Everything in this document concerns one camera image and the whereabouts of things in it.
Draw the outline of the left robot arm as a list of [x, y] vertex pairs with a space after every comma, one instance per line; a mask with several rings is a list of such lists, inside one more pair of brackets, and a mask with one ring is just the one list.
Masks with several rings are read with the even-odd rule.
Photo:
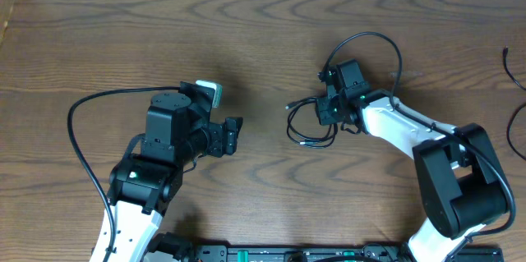
[[193, 89], [152, 98], [145, 132], [129, 142], [110, 174], [110, 210], [91, 260], [142, 260], [189, 164], [236, 151], [243, 119], [211, 122], [213, 93]]

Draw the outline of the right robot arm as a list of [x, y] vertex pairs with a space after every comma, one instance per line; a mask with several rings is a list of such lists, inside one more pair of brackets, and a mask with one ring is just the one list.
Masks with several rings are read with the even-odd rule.
[[486, 131], [478, 124], [437, 122], [372, 90], [355, 60], [325, 65], [318, 75], [327, 93], [316, 99], [320, 124], [351, 124], [358, 133], [387, 141], [414, 161], [427, 216], [410, 237], [402, 261], [447, 261], [474, 237], [496, 233], [487, 225], [507, 214], [512, 190]]

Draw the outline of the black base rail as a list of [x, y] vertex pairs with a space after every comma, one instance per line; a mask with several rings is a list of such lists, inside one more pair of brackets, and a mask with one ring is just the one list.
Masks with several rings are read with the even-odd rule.
[[213, 242], [194, 244], [172, 233], [157, 235], [148, 246], [147, 262], [289, 262], [289, 261], [413, 261], [405, 246], [369, 243], [351, 247], [257, 247]]

